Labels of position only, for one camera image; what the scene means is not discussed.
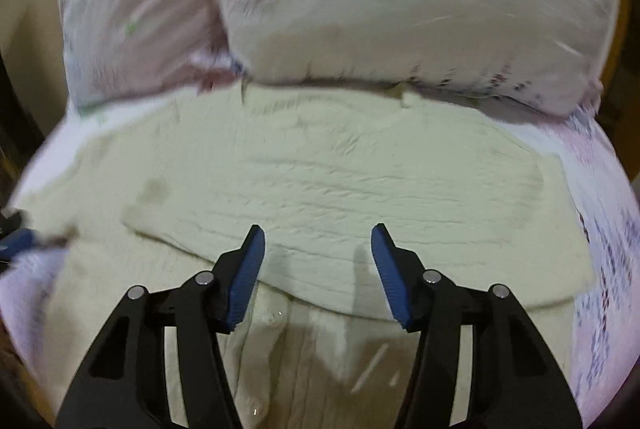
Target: patterned bed sheet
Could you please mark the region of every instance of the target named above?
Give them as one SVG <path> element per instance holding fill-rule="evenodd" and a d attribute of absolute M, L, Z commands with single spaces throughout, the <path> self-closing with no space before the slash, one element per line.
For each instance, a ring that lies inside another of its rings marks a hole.
<path fill-rule="evenodd" d="M 141 102 L 144 114 L 170 98 L 156 99 L 153 106 Z M 509 99 L 464 100 L 532 148 L 556 154 L 562 161 L 597 276 L 592 290 L 575 299 L 570 385 L 587 427 L 610 402 L 640 354 L 638 201 L 609 140 L 594 120 L 593 108 L 581 107 L 566 120 L 556 120 Z M 101 113 L 101 117 L 83 120 L 113 123 L 108 114 Z M 117 106 L 110 113 L 117 114 Z M 135 118 L 136 114 L 129 109 L 128 116 Z M 92 136 L 74 135 L 83 142 Z M 64 142 L 60 137 L 46 149 L 55 151 L 56 142 Z M 73 153 L 80 147 L 78 142 Z M 30 170 L 42 172 L 42 164 L 46 164 L 44 157 L 36 159 Z M 63 258 L 64 252 L 58 249 L 31 251 L 0 277 L 2 317 L 18 354 L 36 377 L 41 369 L 42 306 Z"/>

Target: mattress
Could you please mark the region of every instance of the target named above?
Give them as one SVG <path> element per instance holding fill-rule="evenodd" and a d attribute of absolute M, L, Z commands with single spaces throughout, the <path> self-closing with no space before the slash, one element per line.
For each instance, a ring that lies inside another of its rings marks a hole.
<path fill-rule="evenodd" d="M 193 94 L 195 89 L 180 92 Z M 31 162 L 14 199 L 55 180 L 89 139 L 139 119 L 174 97 L 175 92 L 110 104 L 84 117 L 68 110 Z M 588 425 L 620 388 L 640 353 L 640 322 L 634 319 L 634 306 L 640 304 L 640 285 L 634 279 L 640 271 L 638 203 L 590 107 L 559 121 L 498 99 L 475 105 L 532 148 L 557 154 L 562 161 L 598 276 L 592 290 L 575 300 L 570 385 Z M 0 279 L 2 315 L 17 351 L 36 376 L 42 299 L 63 258 L 59 250 L 27 253 L 16 270 Z"/>

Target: white bed sheet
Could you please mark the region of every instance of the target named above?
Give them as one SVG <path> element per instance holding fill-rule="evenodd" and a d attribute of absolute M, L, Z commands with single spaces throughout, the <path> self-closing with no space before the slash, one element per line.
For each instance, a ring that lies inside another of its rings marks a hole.
<path fill-rule="evenodd" d="M 195 95 L 196 91 L 183 88 L 154 98 L 114 103 L 85 117 L 69 110 L 29 164 L 14 201 L 60 176 L 90 139 L 153 112 L 175 96 Z M 640 304 L 640 284 L 638 280 L 632 284 L 631 279 L 640 271 L 637 203 L 630 204 L 633 194 L 620 164 L 604 133 L 584 110 L 564 122 L 553 122 L 495 99 L 479 107 L 535 149 L 560 156 L 576 206 L 584 213 L 600 278 L 592 291 L 575 302 L 571 387 L 587 425 L 620 388 L 640 353 L 640 319 L 635 318 L 633 308 Z M 27 253 L 17 271 L 0 279 L 2 316 L 18 353 L 36 377 L 42 344 L 40 305 L 63 256 L 50 251 Z"/>

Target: pillow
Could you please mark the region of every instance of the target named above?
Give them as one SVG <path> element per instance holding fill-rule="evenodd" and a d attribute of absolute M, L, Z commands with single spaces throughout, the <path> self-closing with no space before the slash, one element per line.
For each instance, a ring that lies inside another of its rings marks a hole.
<path fill-rule="evenodd" d="M 58 0 L 77 107 L 225 78 L 214 0 Z"/>
<path fill-rule="evenodd" d="M 260 82 L 413 81 L 563 116 L 590 90 L 611 0 L 220 0 Z"/>

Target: white pillow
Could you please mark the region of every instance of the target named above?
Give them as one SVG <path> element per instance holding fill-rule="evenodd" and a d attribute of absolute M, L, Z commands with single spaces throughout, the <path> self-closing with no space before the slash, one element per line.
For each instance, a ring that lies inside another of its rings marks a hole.
<path fill-rule="evenodd" d="M 565 115 L 590 87 L 611 0 L 220 0 L 261 82 L 412 80 Z"/>
<path fill-rule="evenodd" d="M 226 76 L 214 0 L 59 0 L 69 95 L 76 106 Z"/>

